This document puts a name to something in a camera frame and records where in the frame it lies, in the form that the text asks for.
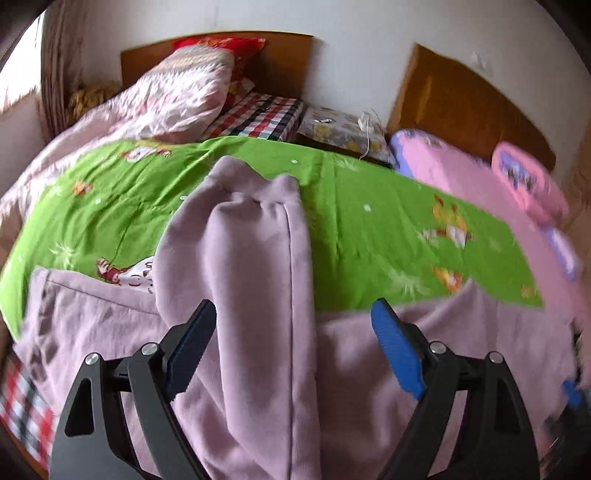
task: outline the yellow fluffy object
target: yellow fluffy object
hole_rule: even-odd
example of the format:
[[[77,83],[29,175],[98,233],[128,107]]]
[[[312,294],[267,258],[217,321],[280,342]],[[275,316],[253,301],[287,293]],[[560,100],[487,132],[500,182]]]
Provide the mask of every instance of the yellow fluffy object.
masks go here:
[[[95,106],[105,103],[121,91],[121,85],[110,82],[104,85],[95,85],[75,91],[70,95],[68,105],[68,124],[74,125],[80,118]]]

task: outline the screw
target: screw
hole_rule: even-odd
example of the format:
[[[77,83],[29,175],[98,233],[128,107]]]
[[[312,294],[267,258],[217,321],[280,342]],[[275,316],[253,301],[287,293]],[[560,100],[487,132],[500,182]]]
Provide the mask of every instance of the screw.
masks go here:
[[[432,342],[431,345],[429,345],[429,348],[433,353],[436,353],[437,355],[442,355],[447,351],[447,347],[444,343],[441,342]]]
[[[86,358],[84,359],[84,362],[86,363],[86,365],[94,365],[98,361],[99,361],[99,354],[98,353],[89,353],[88,355],[86,355]]]
[[[488,358],[490,358],[491,362],[493,362],[494,364],[501,364],[505,360],[499,352],[489,353]]]
[[[157,343],[146,343],[142,347],[142,355],[153,355],[158,351],[158,344]]]

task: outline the white wall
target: white wall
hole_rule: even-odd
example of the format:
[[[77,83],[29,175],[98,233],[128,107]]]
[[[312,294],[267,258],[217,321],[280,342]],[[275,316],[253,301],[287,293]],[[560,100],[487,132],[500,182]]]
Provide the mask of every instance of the white wall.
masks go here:
[[[0,116],[0,196],[18,179],[45,147],[33,95]]]
[[[387,120],[413,42],[465,63],[475,51],[489,81],[546,135],[562,178],[591,112],[591,76],[535,0],[95,0],[85,79],[120,76],[119,52],[220,30],[312,34],[318,48],[304,99]]]

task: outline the blue gripper pad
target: blue gripper pad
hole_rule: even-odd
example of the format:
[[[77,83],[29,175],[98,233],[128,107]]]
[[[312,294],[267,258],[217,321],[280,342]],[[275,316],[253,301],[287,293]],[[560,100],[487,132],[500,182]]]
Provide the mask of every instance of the blue gripper pad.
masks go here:
[[[216,308],[207,301],[200,311],[197,309],[190,326],[179,341],[168,360],[168,371],[164,382],[164,396],[171,402],[178,393],[184,392],[195,374],[195,370],[216,329]]]
[[[400,387],[420,400],[427,391],[421,359],[404,336],[402,321],[384,299],[376,300],[372,305],[371,325]]]

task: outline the pink blanket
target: pink blanket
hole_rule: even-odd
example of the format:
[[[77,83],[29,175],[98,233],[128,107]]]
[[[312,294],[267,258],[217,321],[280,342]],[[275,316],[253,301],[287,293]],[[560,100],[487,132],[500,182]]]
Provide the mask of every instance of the pink blanket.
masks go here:
[[[43,190],[86,152],[123,138],[199,138],[222,110],[232,53],[180,48],[46,146],[0,199],[0,268]]]
[[[209,298],[216,334],[173,409],[212,478],[377,477],[415,403],[389,370],[368,312],[314,317],[294,178],[266,181],[242,161],[221,158],[167,227],[154,289],[35,271],[15,351],[54,412],[89,352],[130,355]],[[503,352],[545,452],[544,420],[562,410],[561,384],[574,375],[567,319],[501,304],[472,281],[454,297],[396,311],[460,355]],[[154,472],[130,398],[124,407],[141,465]],[[459,407],[434,471],[449,460]]]
[[[576,319],[583,330],[583,383],[591,385],[591,316],[579,282],[570,281],[564,274],[544,232],[515,204],[508,189],[482,161],[424,132],[400,131],[395,137],[397,156],[408,164],[413,178],[473,203],[509,225],[545,308]]]

